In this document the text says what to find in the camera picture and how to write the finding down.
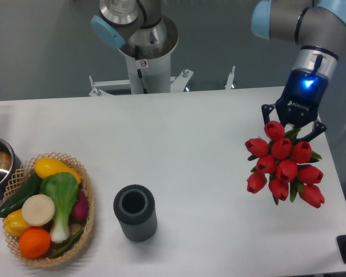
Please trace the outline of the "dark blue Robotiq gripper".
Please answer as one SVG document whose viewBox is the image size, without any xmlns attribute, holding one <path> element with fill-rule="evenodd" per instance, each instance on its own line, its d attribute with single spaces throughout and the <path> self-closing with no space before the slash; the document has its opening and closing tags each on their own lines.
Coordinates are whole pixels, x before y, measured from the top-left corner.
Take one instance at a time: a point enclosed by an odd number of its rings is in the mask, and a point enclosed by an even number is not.
<svg viewBox="0 0 346 277">
<path fill-rule="evenodd" d="M 270 114 L 274 109 L 283 125 L 302 128 L 314 121 L 311 132 L 294 141 L 295 144 L 304 141 L 309 143 L 326 131 L 326 125 L 315 120 L 327 86 L 326 78 L 302 70 L 293 70 L 276 104 L 261 106 L 264 125 L 270 122 Z"/>
</svg>

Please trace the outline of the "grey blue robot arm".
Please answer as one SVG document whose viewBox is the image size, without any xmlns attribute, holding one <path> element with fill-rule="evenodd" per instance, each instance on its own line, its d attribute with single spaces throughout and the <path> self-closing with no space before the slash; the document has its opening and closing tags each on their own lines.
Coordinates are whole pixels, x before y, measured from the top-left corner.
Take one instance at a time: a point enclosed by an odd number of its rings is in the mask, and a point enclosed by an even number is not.
<svg viewBox="0 0 346 277">
<path fill-rule="evenodd" d="M 125 57 L 133 94 L 182 91 L 183 76 L 171 79 L 176 25 L 160 1 L 101 1 L 91 27 L 106 45 Z M 253 34 L 292 41 L 300 52 L 280 98 L 262 106 L 264 122 L 276 111 L 282 125 L 312 124 L 311 141 L 326 130 L 318 120 L 323 94 L 346 43 L 346 1 L 261 1 L 251 18 Z"/>
</svg>

